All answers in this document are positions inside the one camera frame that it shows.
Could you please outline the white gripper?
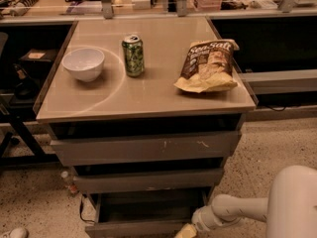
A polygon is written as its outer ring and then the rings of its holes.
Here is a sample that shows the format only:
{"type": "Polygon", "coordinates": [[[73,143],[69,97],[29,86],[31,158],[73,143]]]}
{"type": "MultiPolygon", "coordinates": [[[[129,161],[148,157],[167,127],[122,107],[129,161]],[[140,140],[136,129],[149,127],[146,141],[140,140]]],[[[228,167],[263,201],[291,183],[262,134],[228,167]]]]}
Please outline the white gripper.
{"type": "Polygon", "coordinates": [[[195,238],[198,232],[210,232],[215,228],[234,226],[241,222],[241,218],[224,220],[218,217],[210,205],[200,207],[192,215],[191,223],[185,224],[174,238],[195,238]]]}

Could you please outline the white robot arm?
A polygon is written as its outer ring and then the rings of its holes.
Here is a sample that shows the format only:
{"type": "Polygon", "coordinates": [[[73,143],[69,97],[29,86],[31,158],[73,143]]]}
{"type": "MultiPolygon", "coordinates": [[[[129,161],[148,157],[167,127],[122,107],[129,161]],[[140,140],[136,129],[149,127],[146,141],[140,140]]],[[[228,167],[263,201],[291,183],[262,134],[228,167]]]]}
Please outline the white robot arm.
{"type": "Polygon", "coordinates": [[[265,222],[265,238],[317,238],[317,171],[304,166],[284,168],[264,198],[219,194],[198,208],[174,238],[194,238],[243,218],[265,222]]]}

